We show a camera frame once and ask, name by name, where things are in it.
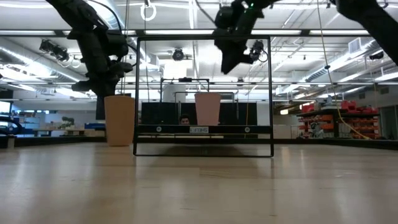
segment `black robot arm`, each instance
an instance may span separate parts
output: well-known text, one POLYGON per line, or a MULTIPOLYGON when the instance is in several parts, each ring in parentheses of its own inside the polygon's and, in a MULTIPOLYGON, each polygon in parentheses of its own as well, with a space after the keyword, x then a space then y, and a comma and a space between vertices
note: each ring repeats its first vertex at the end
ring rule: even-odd
POLYGON ((398 65, 398 23, 376 0, 331 0, 348 19, 360 23, 398 65))
MULTIPOLYGON (((216 35, 250 35, 262 10, 279 0, 235 0, 231 6, 222 7, 216 16, 216 35)), ((390 58, 398 64, 398 23, 379 6, 376 0, 330 0, 348 19, 359 22, 378 42, 390 58)), ((247 40, 215 40, 223 53, 221 72, 229 73, 239 63, 253 63, 244 55, 247 40)))
POLYGON ((46 0, 72 27, 68 39, 78 42, 81 62, 85 63, 88 81, 72 85, 74 91, 93 90, 97 96, 114 95, 116 85, 132 65, 121 62, 129 49, 121 30, 109 30, 108 26, 84 0, 46 0))

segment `wooden floor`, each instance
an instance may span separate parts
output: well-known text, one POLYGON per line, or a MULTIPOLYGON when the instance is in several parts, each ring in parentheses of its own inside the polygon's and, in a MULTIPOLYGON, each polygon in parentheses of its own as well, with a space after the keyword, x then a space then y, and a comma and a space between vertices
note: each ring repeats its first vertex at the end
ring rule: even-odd
POLYGON ((395 151, 276 146, 274 159, 132 157, 100 143, 0 151, 1 224, 375 224, 397 223, 397 214, 395 151))

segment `table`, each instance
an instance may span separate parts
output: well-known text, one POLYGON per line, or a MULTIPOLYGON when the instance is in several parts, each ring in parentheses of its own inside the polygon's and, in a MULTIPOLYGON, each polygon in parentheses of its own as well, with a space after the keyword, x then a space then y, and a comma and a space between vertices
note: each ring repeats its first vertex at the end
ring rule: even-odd
POLYGON ((33 134, 35 137, 39 136, 39 131, 47 132, 47 134, 50 136, 53 131, 66 131, 67 136, 72 136, 73 132, 75 132, 75 131, 79 132, 79 136, 82 136, 85 134, 85 129, 33 129, 33 134))

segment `ceiling light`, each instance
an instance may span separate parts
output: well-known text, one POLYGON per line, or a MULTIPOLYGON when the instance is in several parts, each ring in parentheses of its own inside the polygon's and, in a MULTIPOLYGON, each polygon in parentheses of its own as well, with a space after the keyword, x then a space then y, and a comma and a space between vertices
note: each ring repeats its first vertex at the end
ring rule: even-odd
POLYGON ((360 74, 349 75, 345 78, 342 78, 341 80, 338 80, 338 82, 347 82, 347 81, 353 80, 354 78, 359 77, 359 76, 361 76, 361 75, 360 74))
MULTIPOLYGON (((311 30, 310 35, 321 35, 321 30, 311 30)), ((369 35, 366 30, 323 30, 323 35, 369 35)))
POLYGON ((53 6, 49 4, 45 5, 36 5, 36 4, 9 4, 9 3, 0 3, 0 7, 11 7, 11 8, 20 8, 20 9, 52 9, 53 6))
POLYGON ((281 110, 280 115, 287 115, 289 114, 289 110, 281 110))
POLYGON ((329 96, 334 96, 335 94, 334 93, 325 93, 325 94, 322 94, 322 95, 320 95, 320 96, 318 96, 317 98, 328 98, 329 96))
POLYGON ((394 72, 394 73, 391 73, 391 74, 383 75, 383 76, 381 76, 379 78, 376 78, 375 81, 384 81, 384 80, 390 80, 390 79, 393 79, 393 78, 398 78, 398 72, 394 72))
POLYGON ((73 91, 67 88, 58 88, 57 93, 61 93, 65 96, 72 96, 75 98, 85 98, 87 97, 84 93, 78 92, 78 91, 73 91))
POLYGON ((23 89, 23 90, 36 91, 34 88, 32 88, 30 86, 27 86, 27 85, 22 85, 22 84, 19 84, 19 85, 8 84, 8 85, 12 86, 12 87, 15 87, 15 88, 23 89))
POLYGON ((299 35, 301 30, 252 30, 253 35, 299 35))
POLYGON ((169 34, 169 35, 200 35, 200 34, 212 34, 213 30, 145 30, 145 34, 157 35, 157 34, 169 34))
POLYGON ((363 88, 364 88, 363 86, 358 87, 358 88, 353 88, 352 90, 345 91, 345 93, 353 93, 353 92, 358 91, 358 90, 363 89, 363 88))
POLYGON ((21 72, 14 71, 14 70, 9 69, 9 68, 0 69, 0 74, 1 74, 3 77, 9 78, 9 79, 11 79, 11 80, 17 80, 17 81, 32 81, 32 80, 37 80, 37 81, 38 81, 38 79, 36 79, 36 78, 34 78, 34 77, 30 77, 30 76, 28 76, 28 75, 25 75, 25 74, 23 74, 23 73, 21 73, 21 72))
POLYGON ((0 35, 55 35, 52 30, 0 30, 0 35))
POLYGON ((295 96, 294 98, 295 99, 300 99, 300 98, 303 98, 303 97, 305 97, 305 94, 301 93, 301 94, 298 94, 297 96, 295 96))

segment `label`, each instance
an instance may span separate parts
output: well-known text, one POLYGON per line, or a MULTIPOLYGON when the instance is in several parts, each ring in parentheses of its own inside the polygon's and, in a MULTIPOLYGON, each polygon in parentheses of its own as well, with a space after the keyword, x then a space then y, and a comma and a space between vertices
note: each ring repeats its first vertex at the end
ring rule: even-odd
POLYGON ((189 128, 189 133, 192 133, 192 134, 208 134, 209 133, 209 127, 192 126, 192 127, 189 128))

